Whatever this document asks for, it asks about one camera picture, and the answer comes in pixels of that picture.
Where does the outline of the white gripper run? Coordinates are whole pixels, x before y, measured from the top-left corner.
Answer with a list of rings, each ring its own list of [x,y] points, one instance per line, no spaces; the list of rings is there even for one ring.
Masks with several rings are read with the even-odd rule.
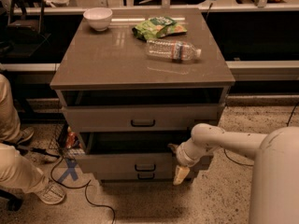
[[[190,172],[189,167],[193,167],[200,159],[212,153],[211,147],[206,147],[202,143],[189,139],[179,146],[175,144],[167,145],[173,153],[176,153],[178,163],[176,166],[173,184],[180,185]]]

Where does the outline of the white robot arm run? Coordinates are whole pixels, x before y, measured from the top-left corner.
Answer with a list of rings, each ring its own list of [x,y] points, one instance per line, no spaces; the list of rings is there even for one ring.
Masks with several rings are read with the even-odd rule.
[[[235,133],[200,123],[192,128],[187,141],[169,147],[178,160],[175,185],[218,147],[253,160],[249,224],[299,224],[298,127],[283,127],[269,134]]]

